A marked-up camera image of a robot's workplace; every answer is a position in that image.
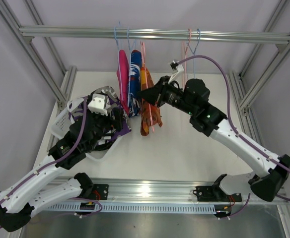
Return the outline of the blue hanger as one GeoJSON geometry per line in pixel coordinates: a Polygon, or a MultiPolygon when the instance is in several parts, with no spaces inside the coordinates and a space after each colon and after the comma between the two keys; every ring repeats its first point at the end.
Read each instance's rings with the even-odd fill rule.
{"type": "Polygon", "coordinates": [[[139,108],[139,97],[137,92],[140,90],[140,66],[142,59],[141,53],[135,49],[136,40],[130,44],[130,30],[127,30],[129,47],[129,82],[128,82],[128,107],[129,109],[139,108]]]}
{"type": "MultiPolygon", "coordinates": [[[[188,37],[187,47],[190,50],[192,56],[195,56],[197,48],[198,48],[198,45],[199,45],[200,40],[201,40],[201,30],[200,30],[200,28],[197,28],[197,42],[196,42],[196,45],[195,45],[195,47],[193,49],[190,46],[190,42],[191,42],[191,38],[192,38],[191,36],[192,36],[192,31],[189,28],[189,37],[188,37]]],[[[192,59],[192,62],[193,62],[193,77],[195,78],[195,59],[192,59]]]]}

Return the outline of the pink trousers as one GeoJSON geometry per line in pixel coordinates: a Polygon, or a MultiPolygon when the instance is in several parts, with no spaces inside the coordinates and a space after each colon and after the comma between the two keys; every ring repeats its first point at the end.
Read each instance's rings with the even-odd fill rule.
{"type": "Polygon", "coordinates": [[[129,82],[129,62],[124,50],[118,51],[117,77],[120,89],[120,102],[124,111],[129,114],[128,107],[128,82],[129,82]]]}

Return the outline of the right aluminium frame post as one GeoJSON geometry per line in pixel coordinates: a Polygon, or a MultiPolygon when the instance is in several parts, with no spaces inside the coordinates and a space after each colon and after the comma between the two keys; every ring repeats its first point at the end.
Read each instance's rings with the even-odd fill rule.
{"type": "Polygon", "coordinates": [[[252,66],[263,47],[263,44],[257,44],[254,47],[240,74],[236,73],[234,70],[231,70],[228,74],[232,95],[234,97],[240,119],[250,119],[251,105],[254,103],[264,86],[269,82],[269,80],[274,76],[274,74],[290,55],[290,40],[285,45],[281,43],[275,44],[277,52],[273,56],[272,60],[268,63],[261,76],[254,82],[251,88],[248,91],[245,91],[243,78],[249,71],[249,68],[252,66]]]}

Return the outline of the pink hanger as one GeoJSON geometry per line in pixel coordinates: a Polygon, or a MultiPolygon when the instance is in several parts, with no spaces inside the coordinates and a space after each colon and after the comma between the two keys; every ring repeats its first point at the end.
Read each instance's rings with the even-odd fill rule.
{"type": "MultiPolygon", "coordinates": [[[[188,29],[188,38],[187,38],[187,42],[185,41],[182,41],[181,42],[181,46],[182,46],[182,59],[185,59],[187,58],[187,55],[188,55],[188,50],[189,50],[189,46],[190,46],[190,42],[191,42],[191,29],[189,28],[188,29]]],[[[183,64],[183,68],[184,68],[184,72],[182,74],[182,86],[185,87],[185,84],[186,84],[186,81],[188,79],[188,76],[187,76],[187,65],[186,65],[186,62],[183,64]]]]}
{"type": "MultiPolygon", "coordinates": [[[[148,88],[148,79],[147,79],[147,68],[146,68],[146,53],[145,53],[145,43],[141,41],[141,56],[142,56],[142,67],[141,67],[141,89],[148,88]]],[[[153,116],[151,105],[142,99],[142,106],[141,106],[141,116],[142,116],[142,125],[141,131],[143,132],[142,135],[149,135],[150,129],[154,133],[154,123],[153,123],[153,116]]]]}

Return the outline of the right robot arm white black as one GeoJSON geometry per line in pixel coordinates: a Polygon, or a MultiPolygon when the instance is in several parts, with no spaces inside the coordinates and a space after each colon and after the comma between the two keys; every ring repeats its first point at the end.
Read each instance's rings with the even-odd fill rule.
{"type": "Polygon", "coordinates": [[[228,116],[209,103],[209,95],[201,79],[190,79],[181,89],[168,76],[138,92],[139,97],[153,106],[169,104],[187,113],[195,130],[227,147],[252,169],[249,174],[220,175],[212,188],[215,199],[225,200],[234,193],[253,193],[264,201],[273,201],[289,176],[290,156],[269,152],[238,132],[228,116]]]}

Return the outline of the blue white patterned trousers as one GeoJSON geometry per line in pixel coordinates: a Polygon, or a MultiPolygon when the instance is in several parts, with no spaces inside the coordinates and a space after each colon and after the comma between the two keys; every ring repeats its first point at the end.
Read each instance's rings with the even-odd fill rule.
{"type": "Polygon", "coordinates": [[[138,92],[141,90],[140,71],[142,66],[142,54],[138,50],[131,52],[130,72],[128,83],[128,108],[129,117],[138,116],[141,110],[141,100],[138,92]]]}

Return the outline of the left aluminium frame post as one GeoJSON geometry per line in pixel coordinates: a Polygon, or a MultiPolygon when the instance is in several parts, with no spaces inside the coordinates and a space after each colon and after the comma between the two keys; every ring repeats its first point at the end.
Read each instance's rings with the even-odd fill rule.
{"type": "Polygon", "coordinates": [[[48,66],[45,64],[36,47],[32,43],[34,37],[22,35],[20,30],[22,24],[16,14],[13,12],[9,3],[5,0],[0,0],[0,18],[12,33],[14,38],[17,40],[17,42],[21,45],[21,48],[25,51],[26,55],[30,59],[30,62],[33,64],[41,78],[48,84],[56,99],[58,110],[62,111],[67,107],[67,102],[70,100],[75,76],[77,73],[77,67],[71,65],[66,68],[52,39],[50,37],[43,38],[43,41],[48,48],[50,55],[66,79],[64,88],[59,87],[54,80],[50,70],[48,69],[48,66]]]}

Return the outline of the white plastic basket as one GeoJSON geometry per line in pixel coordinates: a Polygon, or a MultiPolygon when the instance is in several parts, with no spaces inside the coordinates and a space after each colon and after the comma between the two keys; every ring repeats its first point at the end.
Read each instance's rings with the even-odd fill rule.
{"type": "MultiPolygon", "coordinates": [[[[55,121],[50,127],[50,132],[58,139],[62,139],[68,132],[71,120],[69,119],[69,112],[67,109],[62,110],[55,118],[55,121]]],[[[115,148],[118,146],[119,142],[122,140],[123,136],[119,136],[112,146],[104,151],[92,151],[86,153],[86,157],[95,162],[103,162],[107,160],[110,155],[114,154],[115,148]]]]}

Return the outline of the orange patterned trousers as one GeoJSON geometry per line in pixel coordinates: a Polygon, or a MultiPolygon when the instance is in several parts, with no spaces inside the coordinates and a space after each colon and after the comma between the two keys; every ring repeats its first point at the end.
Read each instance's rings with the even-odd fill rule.
{"type": "MultiPolygon", "coordinates": [[[[145,90],[154,86],[150,72],[146,67],[141,67],[140,80],[141,90],[145,90]]],[[[142,99],[140,129],[141,135],[148,136],[150,127],[153,127],[156,124],[160,127],[162,127],[163,125],[160,115],[160,109],[142,99]]]]}

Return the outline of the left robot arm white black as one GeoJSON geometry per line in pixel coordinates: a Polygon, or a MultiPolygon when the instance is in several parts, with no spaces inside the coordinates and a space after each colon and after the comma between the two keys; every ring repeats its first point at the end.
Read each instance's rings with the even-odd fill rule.
{"type": "Polygon", "coordinates": [[[14,232],[46,207],[67,199],[93,197],[94,184],[86,173],[77,173],[62,185],[42,190],[50,181],[85,159],[103,137],[121,132],[126,122],[121,108],[113,108],[107,116],[91,112],[88,108],[82,113],[75,117],[64,137],[36,168],[15,185],[0,192],[0,229],[14,232]]]}

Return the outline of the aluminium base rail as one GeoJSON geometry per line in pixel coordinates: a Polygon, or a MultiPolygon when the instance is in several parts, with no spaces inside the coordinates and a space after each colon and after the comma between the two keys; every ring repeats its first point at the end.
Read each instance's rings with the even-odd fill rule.
{"type": "Polygon", "coordinates": [[[93,183],[108,184],[107,202],[197,204],[192,191],[211,182],[158,181],[137,179],[92,178],[93,183]]]}

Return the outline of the aluminium frame post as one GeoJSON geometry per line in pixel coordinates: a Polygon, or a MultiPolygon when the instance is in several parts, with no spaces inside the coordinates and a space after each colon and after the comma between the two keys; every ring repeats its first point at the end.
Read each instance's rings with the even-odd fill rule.
{"type": "Polygon", "coordinates": [[[254,82],[251,88],[248,91],[245,91],[243,78],[249,71],[249,68],[252,66],[263,47],[263,44],[257,44],[254,47],[240,74],[236,73],[234,70],[231,70],[228,74],[232,95],[234,97],[240,119],[250,119],[251,105],[254,103],[264,86],[269,82],[269,80],[274,76],[274,74],[290,55],[290,40],[285,45],[281,43],[275,44],[277,52],[273,56],[272,60],[268,63],[261,76],[254,82]]]}
{"type": "Polygon", "coordinates": [[[17,42],[21,45],[21,48],[25,51],[26,55],[30,59],[30,62],[33,64],[41,78],[48,84],[56,99],[58,110],[62,111],[67,107],[67,102],[70,100],[75,76],[77,73],[77,67],[71,65],[66,68],[52,39],[50,37],[43,38],[43,41],[48,48],[50,55],[66,79],[64,88],[59,87],[54,80],[50,70],[48,69],[48,66],[45,64],[36,47],[32,43],[34,37],[22,35],[20,30],[22,24],[16,14],[13,12],[9,3],[5,0],[0,0],[0,18],[12,33],[14,38],[17,40],[17,42]]]}

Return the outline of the purple grey patterned trousers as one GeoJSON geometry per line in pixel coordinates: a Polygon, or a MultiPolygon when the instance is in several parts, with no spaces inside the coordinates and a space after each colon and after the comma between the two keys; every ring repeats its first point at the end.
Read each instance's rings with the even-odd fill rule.
{"type": "Polygon", "coordinates": [[[72,124],[67,141],[75,143],[86,115],[83,134],[77,148],[80,152],[110,149],[121,136],[131,132],[129,120],[115,90],[105,86],[90,95],[72,100],[67,105],[72,124]]]}

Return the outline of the aluminium hanging rail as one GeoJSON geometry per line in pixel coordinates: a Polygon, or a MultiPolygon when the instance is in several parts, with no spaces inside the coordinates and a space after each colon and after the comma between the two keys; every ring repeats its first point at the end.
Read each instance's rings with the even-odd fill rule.
{"type": "Polygon", "coordinates": [[[273,32],[219,32],[200,30],[162,30],[135,28],[104,28],[77,26],[24,25],[19,27],[23,36],[55,38],[137,39],[168,41],[202,41],[246,44],[287,45],[290,34],[273,32]]]}

